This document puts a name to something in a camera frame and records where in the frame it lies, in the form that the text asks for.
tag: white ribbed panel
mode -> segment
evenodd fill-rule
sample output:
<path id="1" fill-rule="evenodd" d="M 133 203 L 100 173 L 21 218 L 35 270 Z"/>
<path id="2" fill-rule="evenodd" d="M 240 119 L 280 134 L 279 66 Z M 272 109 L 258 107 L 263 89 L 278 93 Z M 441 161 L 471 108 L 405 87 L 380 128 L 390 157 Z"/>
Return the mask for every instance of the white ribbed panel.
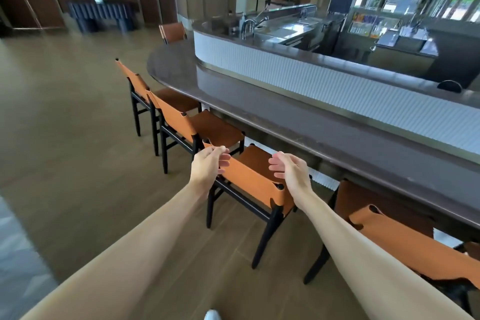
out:
<path id="1" fill-rule="evenodd" d="M 249 137 L 245 137 L 245 147 L 248 147 L 252 143 L 258 148 L 261 148 L 262 150 L 264 150 L 265 152 L 268 152 L 270 154 L 277 153 L 276 150 L 270 147 L 264 146 L 262 143 L 258 143 L 257 141 L 250 139 Z M 339 181 L 334 180 L 333 178 L 327 176 L 326 174 L 323 174 L 310 167 L 308 168 L 308 172 L 311 175 L 312 181 L 315 181 L 316 183 L 319 183 L 330 190 L 335 191 L 337 187 L 339 187 L 339 184 L 340 184 Z"/>
<path id="2" fill-rule="evenodd" d="M 480 154 L 479 109 L 197 32 L 194 40 L 213 66 Z"/>

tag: hand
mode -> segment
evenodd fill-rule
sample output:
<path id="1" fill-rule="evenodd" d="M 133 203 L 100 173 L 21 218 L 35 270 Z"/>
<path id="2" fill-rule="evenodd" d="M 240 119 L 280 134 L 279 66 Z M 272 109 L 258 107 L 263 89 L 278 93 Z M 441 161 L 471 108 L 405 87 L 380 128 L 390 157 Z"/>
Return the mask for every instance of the hand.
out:
<path id="1" fill-rule="evenodd" d="M 302 208 L 303 200 L 313 193 L 307 162 L 290 153 L 277 152 L 268 160 L 270 171 L 276 178 L 283 178 L 292 194 L 295 205 Z"/>
<path id="2" fill-rule="evenodd" d="M 222 167 L 230 165 L 229 149 L 222 147 L 207 147 L 195 154 L 191 163 L 190 183 L 201 190 L 201 195 L 207 194 L 217 175 L 225 172 Z"/>

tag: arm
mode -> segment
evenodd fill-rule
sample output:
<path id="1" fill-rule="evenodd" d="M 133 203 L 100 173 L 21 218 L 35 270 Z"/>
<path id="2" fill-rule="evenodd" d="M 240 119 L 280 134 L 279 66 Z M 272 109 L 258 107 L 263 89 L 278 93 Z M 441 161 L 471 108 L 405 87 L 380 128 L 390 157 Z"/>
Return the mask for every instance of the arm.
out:
<path id="1" fill-rule="evenodd" d="M 225 147 L 197 153 L 190 181 L 177 195 L 63 282 L 22 320 L 126 319 L 215 177 L 223 173 L 219 166 L 228 166 L 229 158 Z"/>
<path id="2" fill-rule="evenodd" d="M 451 320 L 471 317 L 340 218 L 312 190 L 305 161 L 279 152 L 269 160 L 285 178 L 295 204 L 305 212 L 332 256 L 338 271 L 370 319 Z"/>

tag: white sneaker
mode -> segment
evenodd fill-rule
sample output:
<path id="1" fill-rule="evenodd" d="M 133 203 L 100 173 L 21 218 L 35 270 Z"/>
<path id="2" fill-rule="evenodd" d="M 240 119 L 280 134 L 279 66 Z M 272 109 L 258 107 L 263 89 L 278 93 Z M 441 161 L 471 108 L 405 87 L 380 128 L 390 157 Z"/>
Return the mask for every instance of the white sneaker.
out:
<path id="1" fill-rule="evenodd" d="M 222 320 L 217 310 L 208 310 L 203 320 Z"/>

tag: orange leather chair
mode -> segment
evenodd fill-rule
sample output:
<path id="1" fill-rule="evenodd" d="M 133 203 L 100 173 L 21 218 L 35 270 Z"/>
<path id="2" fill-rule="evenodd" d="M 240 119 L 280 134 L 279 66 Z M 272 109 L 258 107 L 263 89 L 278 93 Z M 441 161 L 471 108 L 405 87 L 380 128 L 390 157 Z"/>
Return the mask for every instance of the orange leather chair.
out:
<path id="1" fill-rule="evenodd" d="M 466 255 L 389 218 L 375 205 L 368 205 L 349 218 L 364 236 L 471 315 L 468 291 L 480 289 L 480 261 L 474 259 L 476 243 L 465 243 L 469 252 Z"/>
<path id="2" fill-rule="evenodd" d="M 267 225 L 253 257 L 251 267 L 255 269 L 260 262 L 267 243 L 272 238 L 285 217 L 295 208 L 293 198 L 287 189 L 285 180 L 274 177 L 274 172 L 268 169 L 270 153 L 250 144 L 237 158 L 230 159 L 230 165 L 225 167 L 225 173 L 216 178 L 208 194 L 207 228 L 212 225 L 214 202 L 223 192 L 227 192 L 240 204 L 245 206 Z M 267 210 L 253 202 L 241 192 L 234 189 L 231 184 L 239 187 L 256 200 L 271 209 Z"/>
<path id="3" fill-rule="evenodd" d="M 130 84 L 130 97 L 131 97 L 131 106 L 133 109 L 133 118 L 135 119 L 135 129 L 137 130 L 137 135 L 140 136 L 140 120 L 138 116 L 141 113 L 150 112 L 150 120 L 152 122 L 152 136 L 153 136 L 153 149 L 155 151 L 155 156 L 159 155 L 159 139 L 158 133 L 159 129 L 157 127 L 157 122 L 159 117 L 155 113 L 155 109 L 152 108 L 152 104 L 148 98 L 147 92 L 150 91 L 150 88 L 142 79 L 139 74 L 135 74 L 127 66 L 125 66 L 117 58 L 117 65 L 123 71 L 127 77 Z M 181 111 L 190 111 L 192 109 L 198 109 L 200 112 L 202 106 L 200 103 L 188 96 L 185 96 L 175 90 L 170 88 L 163 88 L 158 91 L 155 91 L 155 95 L 161 97 L 165 102 L 168 102 L 171 106 L 174 106 L 176 109 Z M 137 104 L 144 106 L 144 109 L 138 110 Z"/>
<path id="4" fill-rule="evenodd" d="M 165 44 L 187 39 L 187 33 L 185 33 L 185 28 L 181 22 L 160 24 L 158 27 L 160 28 L 160 34 Z"/>
<path id="5" fill-rule="evenodd" d="M 426 237 L 434 237 L 433 223 L 429 218 L 419 215 L 409 208 L 387 200 L 381 195 L 350 181 L 340 182 L 338 189 L 334 192 L 332 198 L 328 202 L 330 208 L 346 221 L 349 220 L 349 216 L 352 213 L 369 204 L 375 205 L 389 217 L 419 233 L 422 233 Z M 303 283 L 308 284 L 312 281 L 329 258 L 330 254 L 328 253 L 327 247 L 324 245 L 321 249 L 320 256 L 303 278 Z"/>
<path id="6" fill-rule="evenodd" d="M 194 116 L 188 116 L 185 110 L 169 104 L 156 93 L 147 91 L 147 95 L 153 107 L 160 113 L 160 139 L 165 174 L 169 166 L 167 150 L 177 144 L 191 153 L 192 160 L 195 153 L 204 148 L 203 139 L 209 140 L 214 146 L 227 148 L 239 143 L 239 147 L 230 154 L 243 152 L 245 134 L 210 111 L 204 110 Z M 170 136 L 174 142 L 167 145 L 167 136 Z"/>

